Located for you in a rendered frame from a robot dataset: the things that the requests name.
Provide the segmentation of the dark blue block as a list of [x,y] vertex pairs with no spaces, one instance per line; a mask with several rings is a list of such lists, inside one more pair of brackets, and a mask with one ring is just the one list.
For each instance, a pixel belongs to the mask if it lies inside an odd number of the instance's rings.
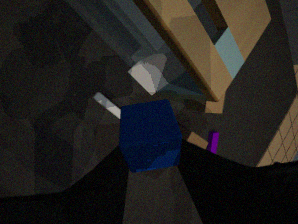
[[121,107],[119,148],[130,172],[179,165],[181,144],[168,99]]

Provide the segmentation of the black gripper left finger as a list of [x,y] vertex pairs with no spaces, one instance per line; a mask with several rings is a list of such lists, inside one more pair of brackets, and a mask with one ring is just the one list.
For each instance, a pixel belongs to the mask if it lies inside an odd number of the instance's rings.
[[122,224],[128,173],[118,145],[60,193],[0,197],[0,224]]

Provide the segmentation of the purple rectangular block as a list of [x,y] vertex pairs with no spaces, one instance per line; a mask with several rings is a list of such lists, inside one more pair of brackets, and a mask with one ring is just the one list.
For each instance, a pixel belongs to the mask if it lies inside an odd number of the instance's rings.
[[207,145],[207,150],[216,154],[218,139],[219,139],[219,132],[209,132],[209,137],[208,137],[209,143]]

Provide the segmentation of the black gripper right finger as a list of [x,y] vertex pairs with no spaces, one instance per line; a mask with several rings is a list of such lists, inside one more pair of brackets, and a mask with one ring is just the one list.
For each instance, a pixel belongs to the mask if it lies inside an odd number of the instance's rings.
[[203,224],[258,224],[271,194],[298,187],[298,160],[245,166],[184,139],[177,166]]

